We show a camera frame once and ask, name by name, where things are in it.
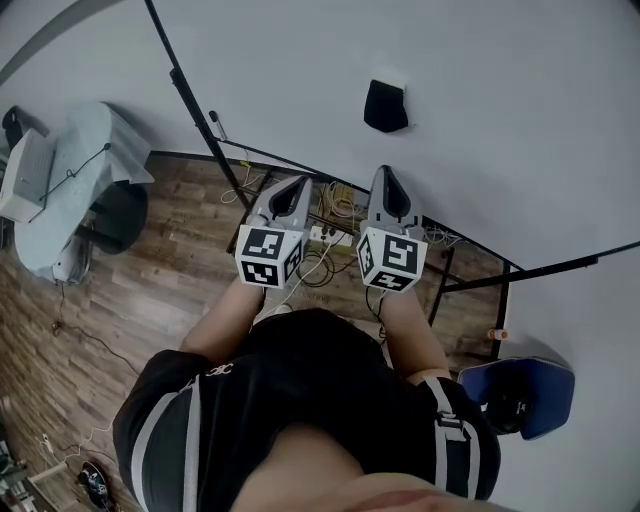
black metal frame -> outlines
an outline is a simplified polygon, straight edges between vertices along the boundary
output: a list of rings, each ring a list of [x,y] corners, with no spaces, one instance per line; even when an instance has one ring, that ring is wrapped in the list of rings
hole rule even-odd
[[[262,191],[262,189],[266,186],[267,182],[269,181],[269,179],[271,178],[271,175],[273,173],[273,171],[275,170],[275,167],[273,166],[261,166],[259,164],[254,165],[254,167],[256,168],[265,168],[265,175],[263,176],[262,180],[260,181],[258,187],[256,190],[251,190],[247,187],[243,187],[240,185],[240,183],[238,182],[238,179],[236,178],[235,174],[233,173],[233,170],[231,169],[231,166],[229,164],[229,160],[225,157],[224,152],[222,151],[222,148],[220,147],[220,144],[226,144],[226,145],[230,145],[230,146],[234,146],[237,148],[241,148],[247,151],[251,151],[252,153],[256,153],[274,160],[278,160],[280,162],[283,162],[285,164],[288,165],[294,165],[296,167],[298,167],[299,169],[304,169],[304,171],[295,171],[293,169],[289,169],[289,168],[278,168],[278,172],[283,172],[283,173],[288,173],[288,174],[295,174],[295,175],[300,175],[300,174],[311,174],[313,175],[314,178],[316,178],[317,180],[319,180],[320,182],[330,182],[330,181],[336,181],[339,183],[342,183],[344,185],[347,185],[355,190],[359,190],[361,192],[364,192],[366,194],[369,193],[368,190],[363,189],[362,187],[359,187],[357,185],[354,185],[353,183],[349,183],[347,181],[344,181],[340,178],[336,178],[334,176],[331,176],[327,173],[324,173],[322,171],[319,171],[317,169],[314,169],[312,167],[309,167],[307,165],[298,163],[298,162],[294,162],[293,160],[289,160],[287,158],[283,158],[280,157],[278,155],[274,155],[272,153],[268,153],[266,151],[262,151],[258,148],[253,148],[251,146],[247,146],[245,144],[240,144],[238,142],[234,142],[231,141],[229,139],[221,139],[216,137],[215,135],[213,135],[213,133],[211,132],[211,128],[209,127],[209,124],[207,123],[204,114],[202,113],[202,110],[200,109],[200,106],[198,105],[197,100],[195,99],[193,92],[191,91],[191,87],[189,86],[189,83],[187,82],[187,79],[184,76],[184,73],[182,72],[182,68],[180,67],[180,63],[178,62],[178,59],[175,56],[175,53],[173,52],[173,48],[171,47],[171,43],[169,42],[169,39],[167,38],[167,35],[164,31],[164,28],[162,26],[162,23],[160,21],[160,18],[158,17],[158,13],[155,9],[155,6],[153,5],[153,0],[145,0],[145,4],[147,6],[147,9],[149,11],[149,15],[151,16],[151,19],[153,21],[153,24],[156,28],[156,31],[158,32],[158,35],[160,36],[160,39],[162,41],[162,44],[164,45],[165,51],[167,52],[167,55],[169,56],[169,59],[171,60],[171,64],[173,65],[173,69],[170,71],[170,76],[171,79],[173,81],[173,85],[176,87],[176,89],[178,90],[178,93],[180,94],[180,97],[182,98],[182,101],[184,102],[185,106],[187,107],[187,110],[189,111],[189,114],[191,115],[191,118],[193,119],[193,122],[195,123],[196,127],[198,128],[198,131],[200,132],[200,134],[202,135],[202,138],[205,140],[207,146],[209,147],[209,149],[211,150],[211,153],[213,154],[213,158],[206,156],[206,155],[194,155],[194,154],[184,154],[184,153],[171,153],[171,152],[162,152],[162,151],[157,151],[154,152],[155,154],[158,155],[167,155],[167,156],[173,156],[173,157],[180,157],[180,158],[191,158],[191,159],[200,159],[200,160],[207,160],[207,161],[215,161],[221,168],[224,176],[227,178],[227,180],[229,181],[229,185],[231,186],[231,188],[233,189],[233,191],[237,194],[238,199],[240,200],[240,202],[242,203],[242,205],[245,208],[245,212],[242,216],[242,219],[240,220],[240,223],[238,224],[238,227],[236,228],[236,231],[233,235],[233,237],[231,238],[229,245],[227,247],[227,252],[231,253],[233,251],[233,248],[235,246],[235,242],[237,240],[238,237],[238,231],[240,229],[240,226],[242,225],[242,223],[245,222],[247,216],[249,215],[249,212],[251,211],[251,208],[253,207],[253,205],[255,204],[255,201],[257,199],[257,197],[260,195],[260,192]],[[313,215],[310,214],[309,215],[310,218],[314,219],[317,222],[321,222],[327,226],[330,227],[334,227],[336,229],[340,229],[341,231],[346,232],[347,234],[353,235],[354,233],[344,227],[341,226],[339,224],[336,224],[335,222],[332,222],[328,219],[324,219],[322,217],[319,217],[317,215]],[[597,254],[593,254],[591,256],[586,256],[584,258],[578,258],[575,260],[570,260],[570,261],[565,261],[562,263],[557,263],[555,265],[549,265],[549,266],[545,266],[545,267],[540,267],[540,268],[536,268],[536,269],[532,269],[532,270],[525,270],[524,268],[522,268],[521,266],[513,263],[512,261],[509,261],[508,259],[506,259],[505,257],[499,255],[498,253],[492,251],[491,249],[488,249],[487,247],[484,247],[483,245],[471,240],[468,237],[465,237],[464,235],[457,233],[456,231],[452,230],[451,228],[440,224],[437,221],[434,221],[433,219],[430,219],[428,217],[423,217],[422,219],[422,225],[423,226],[428,226],[428,225],[435,225],[443,230],[446,230],[458,237],[460,237],[461,239],[471,243],[472,245],[475,245],[476,247],[478,247],[479,249],[482,249],[483,251],[495,256],[496,258],[500,259],[503,263],[503,272],[501,275],[499,276],[493,276],[493,277],[488,277],[488,278],[484,278],[484,279],[477,279],[474,281],[469,281],[469,282],[465,282],[464,280],[460,279],[459,277],[450,274],[450,270],[451,270],[451,264],[453,261],[453,256],[455,254],[455,251],[452,249],[449,250],[448,255],[447,255],[447,261],[445,264],[445,268],[444,269],[440,269],[438,267],[435,267],[434,265],[431,265],[429,263],[425,263],[425,268],[427,268],[428,270],[431,270],[439,275],[442,276],[442,280],[440,283],[440,287],[438,288],[438,293],[436,295],[436,299],[434,301],[434,305],[433,308],[431,310],[431,314],[429,316],[429,323],[433,324],[433,322],[435,321],[436,315],[438,313],[438,307],[440,305],[442,296],[445,293],[451,293],[451,292],[458,292],[458,291],[465,291],[465,290],[473,290],[475,288],[482,288],[485,286],[495,286],[495,285],[500,285],[501,288],[501,292],[500,292],[500,302],[499,302],[499,307],[498,307],[498,315],[496,318],[496,328],[497,329],[502,329],[504,327],[504,322],[505,322],[505,316],[506,316],[506,309],[507,309],[507,298],[508,298],[508,294],[509,294],[509,283],[515,282],[515,281],[523,281],[526,279],[534,279],[536,277],[542,277],[542,276],[548,276],[551,274],[557,274],[559,272],[566,272],[569,270],[573,270],[573,269],[577,269],[577,268],[581,268],[581,267],[588,267],[590,265],[595,265],[598,263],[598,259],[605,257],[605,256],[609,256],[611,254],[616,254],[618,252],[622,252],[622,251],[627,251],[630,249],[634,249],[636,247],[640,247],[640,241],[638,242],[634,242],[631,244],[627,244],[621,247],[617,247],[614,249],[611,249],[609,251],[604,251],[604,252],[600,252]],[[511,272],[511,268],[515,268],[517,269],[516,272]],[[454,281],[456,284],[453,285],[447,285],[447,281],[451,280]],[[494,341],[493,345],[492,345],[492,349],[491,349],[491,356],[483,356],[480,354],[469,354],[469,355],[473,355],[475,357],[481,358],[481,359],[485,359],[485,360],[495,360],[498,358],[499,355],[499,351],[500,351],[500,341]]]

strap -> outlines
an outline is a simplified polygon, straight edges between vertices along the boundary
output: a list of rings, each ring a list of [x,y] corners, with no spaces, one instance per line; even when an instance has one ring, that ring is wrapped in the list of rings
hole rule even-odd
[[[136,498],[138,498],[138,503],[140,503],[142,510],[145,512],[149,512],[149,509],[147,508],[147,502],[144,497],[144,488],[142,485],[142,463],[144,461],[144,455],[147,451],[147,445],[149,444],[149,439],[151,438],[153,429],[158,423],[160,416],[162,416],[162,413],[169,406],[171,400],[173,400],[177,395],[178,393],[167,393],[158,400],[158,403],[156,403],[152,411],[149,413],[144,425],[140,429],[133,447],[133,454],[131,455],[131,482],[133,484],[134,494]]]
[[[449,457],[447,444],[449,442],[463,442],[469,444],[469,477],[467,481],[467,496],[476,497],[478,478],[480,475],[480,443],[478,433],[470,423],[458,419],[454,414],[451,403],[442,389],[437,377],[425,376],[422,380],[429,386],[438,404],[438,417],[434,421],[436,470],[435,485],[447,490],[447,474]]]
[[[198,468],[200,462],[200,375],[191,388],[191,403],[189,404],[189,423],[187,425],[187,440],[184,454],[184,481],[182,491],[182,511],[197,512],[198,510]]]
[[[464,430],[469,434],[469,442],[471,443],[469,446],[467,496],[473,500],[478,491],[478,478],[480,477],[480,442],[478,441],[478,433],[471,423],[465,421]]]

power strip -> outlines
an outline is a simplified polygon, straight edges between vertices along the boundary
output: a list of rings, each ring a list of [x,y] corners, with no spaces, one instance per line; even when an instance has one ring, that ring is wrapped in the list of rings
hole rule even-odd
[[[351,247],[353,245],[353,236],[347,235],[344,231],[328,229],[326,227],[313,226],[309,234],[309,240],[313,242],[321,242],[324,244],[342,245]]]

metal rod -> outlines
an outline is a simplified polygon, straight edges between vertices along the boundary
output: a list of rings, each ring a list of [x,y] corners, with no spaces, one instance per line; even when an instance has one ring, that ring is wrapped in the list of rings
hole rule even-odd
[[[216,157],[216,162],[220,166],[222,173],[225,175],[225,177],[229,181],[231,188],[238,196],[238,199],[240,199],[240,202],[242,203],[242,205],[245,208],[248,208],[250,206],[249,200],[247,199],[247,196],[244,195],[244,193],[240,189],[240,183],[238,183],[238,179],[236,178],[236,175],[233,174],[233,170],[231,169],[229,162],[224,156],[222,148],[220,148],[220,144],[218,144],[216,138],[211,132],[211,128],[209,128],[209,125],[207,124],[207,121],[204,118],[204,115],[202,114],[202,110],[200,110],[200,107],[198,106],[198,103],[195,97],[193,96],[193,93],[191,92],[191,88],[189,87],[189,84],[184,78],[182,71],[178,68],[173,68],[171,70],[171,73],[169,74],[171,76],[171,79],[173,80],[173,85],[175,85],[176,89],[178,89],[178,92],[182,97],[182,101],[187,107],[189,114],[191,114],[191,118],[195,122],[196,127],[200,132],[200,135],[202,135],[202,138],[207,143],[207,146],[213,153],[213,156]]]
[[[247,217],[249,216],[249,214],[251,213],[251,210],[253,209],[253,205],[255,205],[256,201],[258,200],[258,196],[260,195],[260,192],[262,192],[262,189],[265,187],[265,185],[271,178],[271,172],[272,172],[271,169],[268,169],[267,172],[264,173],[264,176],[260,180],[260,183],[258,183],[258,188],[256,189],[256,195],[253,196],[250,201],[251,206],[249,206],[248,208],[245,208],[244,213],[242,214],[242,218],[238,223],[238,227],[236,227],[236,230],[233,233],[231,240],[229,240],[229,244],[227,245],[227,254],[231,254],[235,249],[236,241],[238,240],[238,234],[240,233],[240,226],[242,226],[247,220]]]
[[[149,156],[159,156],[166,158],[178,158],[182,160],[195,160],[199,162],[217,162],[216,158],[211,155],[200,155],[198,153],[179,153],[175,151],[159,151],[156,149],[151,150]],[[242,160],[238,160],[236,158],[227,158],[227,162],[231,165],[241,165]],[[272,169],[273,172],[278,172],[282,174],[288,174],[290,176],[309,176],[309,173],[306,171],[300,171],[298,169],[291,169],[290,167],[280,167],[271,164],[263,164],[260,162],[251,162],[251,169],[255,170],[263,170],[267,171]],[[319,183],[328,183],[329,181],[334,181],[333,179],[329,180],[325,179],[322,176],[318,176],[317,179],[314,176],[314,181],[318,181]]]
[[[451,279],[452,281],[455,281],[456,283],[466,283],[466,281],[464,279],[460,279],[458,276],[453,275],[453,274],[445,274],[444,270],[442,270],[441,268],[438,268],[434,265],[432,265],[431,263],[427,263],[425,261],[424,263],[424,267],[427,270],[431,270],[431,272],[438,274],[439,276],[447,276],[447,279]]]
[[[440,286],[438,287],[438,293],[436,294],[436,299],[433,301],[433,307],[431,308],[431,314],[429,315],[429,325],[433,325],[434,320],[436,319],[436,315],[438,314],[438,308],[440,307],[440,299],[442,299],[442,293],[444,287],[447,284],[447,276],[449,275],[449,271],[451,270],[451,263],[453,262],[453,255],[455,254],[455,249],[452,247],[449,249],[449,254],[447,254],[447,263],[444,266],[444,273],[442,274],[442,279],[440,280]]]
[[[509,274],[511,267],[509,264],[504,263],[502,265],[502,275]],[[498,317],[496,318],[496,329],[504,329],[504,321],[507,318],[507,300],[509,298],[509,283],[503,283],[500,289],[500,302],[498,302]],[[493,340],[491,343],[491,360],[497,361],[500,355],[500,347],[502,342],[500,340]]]
[[[178,90],[178,93],[180,94],[182,101],[187,107],[187,110],[191,115],[191,119],[193,119],[193,122],[195,123],[196,128],[198,128],[198,131],[200,132],[200,135],[202,135],[202,138],[204,139],[205,143],[209,147],[209,150],[211,151],[211,153],[213,153],[213,156],[216,157],[216,161],[218,162],[218,165],[220,166],[220,169],[222,170],[223,174],[229,181],[231,188],[238,196],[238,199],[240,200],[242,205],[245,208],[248,208],[249,200],[247,199],[247,196],[245,196],[240,191],[239,189],[240,183],[238,183],[238,179],[236,178],[236,175],[233,174],[233,171],[231,170],[231,166],[229,165],[229,162],[227,162],[227,159],[224,156],[224,152],[222,151],[220,144],[218,144],[217,139],[214,137],[213,133],[211,132],[211,128],[209,128],[209,124],[207,123],[207,120],[205,119],[204,114],[202,113],[202,110],[200,109],[200,106],[198,105],[198,102],[195,96],[193,95],[193,91],[191,90],[191,87],[189,87],[189,83],[187,82],[187,79],[185,78],[184,73],[182,72],[182,68],[180,67],[180,63],[178,62],[176,54],[174,53],[173,48],[171,47],[171,43],[169,42],[169,38],[167,37],[167,34],[164,31],[164,27],[162,26],[162,22],[160,21],[158,12],[156,11],[155,6],[153,5],[153,1],[145,0],[145,4],[147,6],[147,10],[149,11],[149,15],[151,16],[151,20],[153,21],[153,25],[155,26],[156,31],[158,32],[158,36],[160,36],[160,40],[164,45],[164,49],[167,52],[167,55],[169,56],[169,60],[171,60],[171,64],[173,65],[173,69],[169,73],[169,75],[171,76],[171,80],[173,81],[173,85],[175,85],[176,89]]]
[[[474,288],[483,288],[485,286],[513,283],[514,281],[524,281],[526,279],[533,279],[534,277],[548,276],[551,274],[566,272],[568,270],[574,270],[576,268],[588,267],[597,263],[598,258],[596,258],[595,256],[587,256],[586,258],[578,258],[577,260],[556,263],[555,265],[549,265],[547,267],[534,268],[532,270],[520,270],[518,272],[512,272],[509,274],[477,279],[475,281],[468,281],[464,284],[453,284],[445,286],[444,293],[473,290]]]
[[[480,361],[484,361],[486,363],[493,363],[495,361],[494,358],[486,354],[476,354],[475,352],[465,352],[464,355],[467,357],[473,357],[475,359],[479,359]]]
[[[609,249],[608,251],[592,254],[591,256],[594,256],[596,258],[604,258],[605,256],[611,256],[612,254],[628,251],[629,249],[635,249],[636,247],[640,247],[640,241],[633,242],[632,244],[621,245],[620,247],[616,247],[615,249]]]
[[[359,187],[357,185],[354,185],[353,183],[349,183],[348,181],[342,180],[340,178],[336,178],[334,176],[331,176],[330,174],[327,174],[326,172],[322,172],[319,171],[317,169],[314,169],[313,167],[309,167],[308,165],[304,165],[304,164],[300,164],[298,162],[294,162],[293,160],[289,160],[288,158],[284,158],[278,155],[274,155],[273,153],[267,153],[266,151],[262,151],[261,149],[257,149],[257,148],[252,148],[251,146],[247,146],[245,144],[240,144],[239,142],[233,142],[232,140],[229,139],[221,139],[219,137],[216,137],[216,140],[218,142],[221,142],[222,144],[228,144],[229,146],[234,146],[236,148],[241,148],[244,149],[246,151],[251,151],[252,153],[256,153],[258,155],[262,155],[262,156],[266,156],[267,158],[273,158],[274,160],[278,160],[280,162],[284,162],[285,164],[289,164],[289,165],[295,165],[296,167],[299,167],[300,169],[304,169],[305,171],[309,171],[313,174],[316,174],[318,176],[321,176],[324,178],[324,181],[337,181],[339,183],[342,183],[343,185],[347,185],[355,190],[359,190],[360,192],[364,192],[365,194],[368,194],[369,191],[365,188]]]

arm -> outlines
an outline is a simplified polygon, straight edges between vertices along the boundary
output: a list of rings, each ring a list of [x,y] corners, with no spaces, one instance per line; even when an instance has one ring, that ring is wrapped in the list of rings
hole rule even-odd
[[[217,365],[228,362],[249,334],[263,300],[261,287],[244,284],[236,277],[218,303],[187,334],[180,350],[201,354]]]
[[[424,375],[451,378],[444,350],[424,316],[414,290],[387,293],[380,319],[395,371],[413,384]]]

